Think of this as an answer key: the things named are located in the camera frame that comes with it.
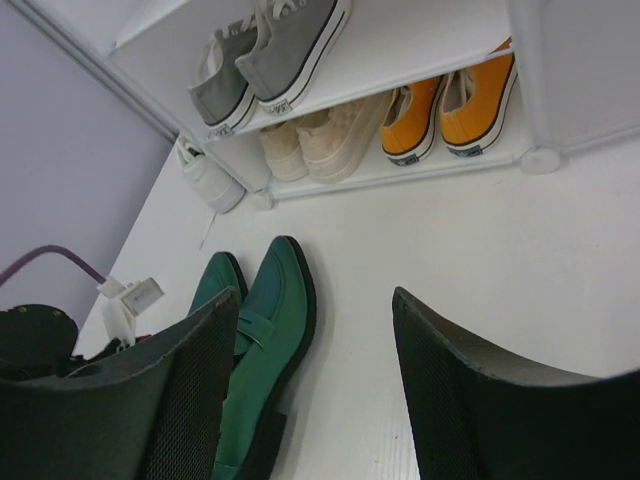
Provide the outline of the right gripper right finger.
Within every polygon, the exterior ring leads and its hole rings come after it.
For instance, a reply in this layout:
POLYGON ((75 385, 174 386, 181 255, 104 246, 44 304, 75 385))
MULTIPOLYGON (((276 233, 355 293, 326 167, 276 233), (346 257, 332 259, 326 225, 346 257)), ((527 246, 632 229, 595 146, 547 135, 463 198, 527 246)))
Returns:
POLYGON ((635 479, 639 375, 597 378, 506 350, 404 288, 393 328, 424 479, 635 479))

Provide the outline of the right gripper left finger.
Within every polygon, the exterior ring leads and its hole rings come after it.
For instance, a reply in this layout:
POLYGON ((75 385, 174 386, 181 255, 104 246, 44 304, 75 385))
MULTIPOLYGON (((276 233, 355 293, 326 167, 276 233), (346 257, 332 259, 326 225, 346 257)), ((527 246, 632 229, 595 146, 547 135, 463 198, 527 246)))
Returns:
POLYGON ((142 380, 3 380, 5 479, 207 479, 220 438, 239 298, 227 288, 130 347, 142 380))

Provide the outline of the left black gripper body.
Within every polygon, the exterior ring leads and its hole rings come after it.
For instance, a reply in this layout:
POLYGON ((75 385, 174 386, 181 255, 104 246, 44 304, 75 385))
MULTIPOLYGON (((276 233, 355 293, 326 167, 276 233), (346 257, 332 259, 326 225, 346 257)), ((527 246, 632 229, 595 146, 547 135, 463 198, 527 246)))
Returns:
POLYGON ((130 357, 121 338, 108 341, 93 356, 74 352, 79 330, 63 310, 42 304, 1 312, 3 380, 142 380, 150 368, 130 357))

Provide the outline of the beige lace sneaker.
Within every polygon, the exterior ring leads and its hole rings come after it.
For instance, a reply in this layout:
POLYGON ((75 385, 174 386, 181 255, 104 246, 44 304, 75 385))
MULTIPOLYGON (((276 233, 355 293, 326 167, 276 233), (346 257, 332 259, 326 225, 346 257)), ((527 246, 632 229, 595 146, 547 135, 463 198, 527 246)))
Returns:
POLYGON ((299 180, 309 172, 321 171, 319 161, 311 161, 304 157, 304 145, 300 143, 297 129, 319 127, 329 116, 329 110, 321 110, 312 114, 286 120, 259 131, 259 140, 266 163, 272 175, 280 181, 299 180))
POLYGON ((351 176, 377 133, 391 100, 390 92, 343 103, 306 115, 296 132, 310 176, 335 184, 351 176))

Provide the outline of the orange canvas sneaker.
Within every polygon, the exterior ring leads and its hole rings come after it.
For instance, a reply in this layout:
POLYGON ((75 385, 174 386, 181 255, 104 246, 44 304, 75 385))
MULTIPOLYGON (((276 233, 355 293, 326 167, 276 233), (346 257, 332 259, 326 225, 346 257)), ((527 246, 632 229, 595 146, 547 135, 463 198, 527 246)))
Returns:
POLYGON ((392 164, 407 167, 430 154, 444 85, 444 77, 438 76, 393 90, 379 129, 382 150, 392 164))
POLYGON ((518 78, 511 47, 508 39, 494 58, 448 74, 439 121, 441 137, 452 154, 479 156, 498 140, 518 78))

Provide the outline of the grey canvas sneaker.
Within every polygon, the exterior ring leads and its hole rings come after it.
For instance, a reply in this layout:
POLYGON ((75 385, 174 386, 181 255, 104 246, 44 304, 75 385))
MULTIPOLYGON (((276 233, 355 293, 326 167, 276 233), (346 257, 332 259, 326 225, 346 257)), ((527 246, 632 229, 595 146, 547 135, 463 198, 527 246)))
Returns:
POLYGON ((249 53, 257 40, 254 15, 216 30, 200 54, 191 101, 211 138, 228 138, 251 120, 258 106, 235 60, 249 53))
POLYGON ((257 38, 235 65, 270 116, 307 95, 353 10, 351 0, 256 1, 257 38))

